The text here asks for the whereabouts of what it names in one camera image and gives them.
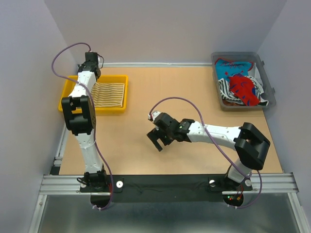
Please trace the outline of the yellow striped towel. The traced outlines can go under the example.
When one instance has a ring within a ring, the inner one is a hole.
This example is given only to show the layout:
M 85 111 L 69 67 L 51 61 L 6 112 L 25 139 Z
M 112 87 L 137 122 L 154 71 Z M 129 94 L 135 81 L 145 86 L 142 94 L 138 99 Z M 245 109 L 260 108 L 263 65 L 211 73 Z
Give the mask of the yellow striped towel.
M 91 94 L 97 108 L 122 108 L 125 94 L 124 83 L 96 83 Z

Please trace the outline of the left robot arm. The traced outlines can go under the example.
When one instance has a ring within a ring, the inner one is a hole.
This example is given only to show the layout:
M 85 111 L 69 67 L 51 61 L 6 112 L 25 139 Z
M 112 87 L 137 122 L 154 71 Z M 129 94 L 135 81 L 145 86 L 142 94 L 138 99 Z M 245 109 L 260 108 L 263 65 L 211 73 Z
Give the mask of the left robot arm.
M 90 91 L 101 75 L 98 54 L 86 52 L 78 68 L 77 83 L 68 97 L 61 99 L 66 127 L 75 136 L 85 163 L 83 177 L 78 178 L 82 192 L 103 192 L 108 187 L 106 171 L 94 139 L 96 116 Z

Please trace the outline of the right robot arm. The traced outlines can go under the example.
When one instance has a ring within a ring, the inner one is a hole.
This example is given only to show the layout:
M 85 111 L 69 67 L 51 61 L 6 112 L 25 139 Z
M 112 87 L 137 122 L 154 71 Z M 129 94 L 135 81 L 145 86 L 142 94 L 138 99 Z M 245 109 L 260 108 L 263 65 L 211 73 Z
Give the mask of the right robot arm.
M 193 119 L 183 119 L 179 122 L 167 113 L 159 111 L 149 115 L 148 120 L 155 127 L 147 133 L 147 137 L 158 151 L 162 151 L 158 140 L 165 146 L 173 141 L 199 142 L 214 144 L 218 149 L 226 147 L 234 150 L 238 159 L 236 162 L 231 162 L 224 176 L 224 185 L 228 189 L 238 187 L 253 170 L 263 169 L 271 144 L 259 129 L 248 122 L 240 127 L 204 125 Z

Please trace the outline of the turquoise red patterned towel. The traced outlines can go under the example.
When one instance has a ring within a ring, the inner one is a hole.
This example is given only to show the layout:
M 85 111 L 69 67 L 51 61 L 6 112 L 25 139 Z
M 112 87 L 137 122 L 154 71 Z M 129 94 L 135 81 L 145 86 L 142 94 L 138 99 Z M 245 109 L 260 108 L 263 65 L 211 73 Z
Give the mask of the turquoise red patterned towel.
M 253 68 L 253 62 L 246 61 L 227 61 L 224 59 L 217 59 L 214 63 L 217 74 L 217 79 L 229 80 L 229 77 L 234 75 L 248 76 L 248 72 Z

